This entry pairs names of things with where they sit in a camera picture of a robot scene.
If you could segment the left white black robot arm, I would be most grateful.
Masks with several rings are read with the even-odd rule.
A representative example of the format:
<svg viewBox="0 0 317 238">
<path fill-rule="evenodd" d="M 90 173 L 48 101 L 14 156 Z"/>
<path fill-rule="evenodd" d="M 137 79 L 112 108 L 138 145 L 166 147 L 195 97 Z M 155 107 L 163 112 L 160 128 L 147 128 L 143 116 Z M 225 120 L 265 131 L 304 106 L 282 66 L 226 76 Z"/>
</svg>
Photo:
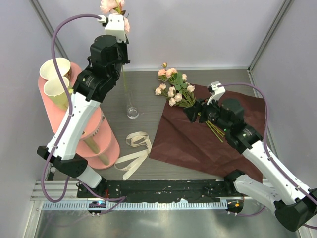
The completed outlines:
<svg viewBox="0 0 317 238">
<path fill-rule="evenodd" d="M 90 46 L 89 65 L 77 76 L 71 104 L 54 138 L 37 150 L 37 154 L 58 171 L 87 186 L 95 198 L 104 195 L 106 179 L 90 167 L 76 149 L 90 118 L 120 78 L 122 66 L 130 62 L 128 43 L 112 35 L 101 35 L 94 40 Z"/>
</svg>

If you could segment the pink flower stem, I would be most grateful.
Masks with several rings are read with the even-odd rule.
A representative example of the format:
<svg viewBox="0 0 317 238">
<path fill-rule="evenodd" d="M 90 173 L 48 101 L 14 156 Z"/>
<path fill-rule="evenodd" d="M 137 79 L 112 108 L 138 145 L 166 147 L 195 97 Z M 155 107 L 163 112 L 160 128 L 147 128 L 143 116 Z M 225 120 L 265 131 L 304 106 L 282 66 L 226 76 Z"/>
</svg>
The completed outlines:
<svg viewBox="0 0 317 238">
<path fill-rule="evenodd" d="M 100 9 L 101 12 L 103 14 L 121 14 L 124 17 L 124 30 L 126 32 L 126 35 L 129 33 L 130 31 L 130 24 L 129 21 L 127 19 L 127 17 L 125 17 L 125 10 L 123 9 L 125 5 L 125 1 L 124 0 L 102 0 L 100 3 Z M 127 42 L 126 43 L 122 43 L 123 46 L 126 47 L 126 45 L 128 44 L 128 38 L 127 38 Z"/>
</svg>

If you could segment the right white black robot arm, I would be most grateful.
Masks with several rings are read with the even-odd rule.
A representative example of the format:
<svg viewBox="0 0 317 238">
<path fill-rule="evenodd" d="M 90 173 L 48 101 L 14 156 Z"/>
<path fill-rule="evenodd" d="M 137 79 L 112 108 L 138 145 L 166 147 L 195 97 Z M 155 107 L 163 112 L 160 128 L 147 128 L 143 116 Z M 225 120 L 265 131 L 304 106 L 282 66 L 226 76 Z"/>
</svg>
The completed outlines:
<svg viewBox="0 0 317 238">
<path fill-rule="evenodd" d="M 292 174 L 265 145 L 263 137 L 244 121 L 244 109 L 235 99 L 207 103 L 196 101 L 184 113 L 190 122 L 210 121 L 225 132 L 227 143 L 269 180 L 268 187 L 235 170 L 225 176 L 224 191 L 230 196 L 241 193 L 260 202 L 289 231 L 296 231 L 317 213 L 317 190 L 309 188 Z"/>
</svg>

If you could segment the dark red wrapping paper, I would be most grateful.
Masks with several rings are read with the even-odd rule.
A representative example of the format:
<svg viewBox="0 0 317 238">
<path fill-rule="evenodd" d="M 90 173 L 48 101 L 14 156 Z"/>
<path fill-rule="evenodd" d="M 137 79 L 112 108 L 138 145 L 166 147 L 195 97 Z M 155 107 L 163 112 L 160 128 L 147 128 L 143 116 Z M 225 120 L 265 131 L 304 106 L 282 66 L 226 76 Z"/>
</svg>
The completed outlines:
<svg viewBox="0 0 317 238">
<path fill-rule="evenodd" d="M 183 109 L 165 103 L 150 158 L 224 177 L 235 169 L 261 182 L 263 175 L 205 123 L 191 123 Z"/>
</svg>

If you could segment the pink flower bouquet red wrap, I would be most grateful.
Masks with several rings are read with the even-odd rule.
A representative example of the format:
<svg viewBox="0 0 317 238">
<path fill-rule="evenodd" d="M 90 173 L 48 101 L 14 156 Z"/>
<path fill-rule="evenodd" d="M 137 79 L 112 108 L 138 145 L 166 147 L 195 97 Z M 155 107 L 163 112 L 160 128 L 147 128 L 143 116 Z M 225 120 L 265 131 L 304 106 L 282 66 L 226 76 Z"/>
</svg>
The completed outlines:
<svg viewBox="0 0 317 238">
<path fill-rule="evenodd" d="M 187 82 L 187 75 L 175 68 L 168 69 L 167 63 L 164 62 L 157 77 L 162 83 L 155 89 L 155 95 L 165 97 L 171 107 L 188 108 L 194 105 L 195 86 Z"/>
</svg>

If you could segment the cream ribbon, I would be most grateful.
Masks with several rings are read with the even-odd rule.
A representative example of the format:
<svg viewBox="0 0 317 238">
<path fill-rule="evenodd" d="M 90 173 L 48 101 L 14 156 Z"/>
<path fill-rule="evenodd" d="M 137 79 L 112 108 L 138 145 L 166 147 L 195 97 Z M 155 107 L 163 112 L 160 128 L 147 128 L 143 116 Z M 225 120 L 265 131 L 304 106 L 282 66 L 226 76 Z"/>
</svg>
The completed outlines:
<svg viewBox="0 0 317 238">
<path fill-rule="evenodd" d="M 125 142 L 128 146 L 133 148 L 145 146 L 144 150 L 119 157 L 113 164 L 113 167 L 116 170 L 125 172 L 125 174 L 122 176 L 122 179 L 128 180 L 149 156 L 152 150 L 152 143 L 150 141 L 149 135 L 146 132 L 142 131 L 127 135 Z M 130 163 L 127 166 L 123 168 L 117 167 L 118 164 L 122 164 L 128 161 L 130 161 Z"/>
</svg>

